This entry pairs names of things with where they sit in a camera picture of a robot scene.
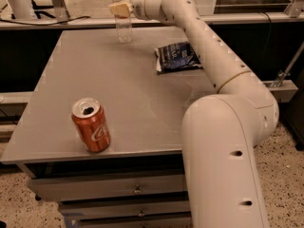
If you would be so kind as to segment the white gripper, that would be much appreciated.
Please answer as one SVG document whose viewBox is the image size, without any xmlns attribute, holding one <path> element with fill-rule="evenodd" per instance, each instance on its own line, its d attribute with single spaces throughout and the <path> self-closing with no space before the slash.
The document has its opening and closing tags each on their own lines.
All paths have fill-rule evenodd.
<svg viewBox="0 0 304 228">
<path fill-rule="evenodd" d="M 131 7 L 138 19 L 152 20 L 152 13 L 148 9 L 148 0 L 131 0 Z M 127 18 L 131 14 L 130 3 L 127 0 L 114 2 L 109 5 L 110 12 L 119 17 Z"/>
</svg>

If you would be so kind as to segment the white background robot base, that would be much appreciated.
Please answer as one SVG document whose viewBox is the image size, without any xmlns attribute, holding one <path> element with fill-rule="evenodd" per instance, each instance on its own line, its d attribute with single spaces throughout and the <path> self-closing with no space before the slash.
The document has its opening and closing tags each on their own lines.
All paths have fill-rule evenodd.
<svg viewBox="0 0 304 228">
<path fill-rule="evenodd" d="M 31 0 L 6 0 L 16 19 L 36 19 Z"/>
</svg>

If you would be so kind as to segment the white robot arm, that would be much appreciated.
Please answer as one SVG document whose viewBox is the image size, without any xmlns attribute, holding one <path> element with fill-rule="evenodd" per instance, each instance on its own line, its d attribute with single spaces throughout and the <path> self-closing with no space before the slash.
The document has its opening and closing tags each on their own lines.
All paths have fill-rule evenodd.
<svg viewBox="0 0 304 228">
<path fill-rule="evenodd" d="M 187 108 L 181 125 L 193 228 L 270 228 L 254 147 L 277 126 L 273 94 L 203 21 L 193 0 L 123 0 L 109 9 L 182 29 L 215 90 Z"/>
</svg>

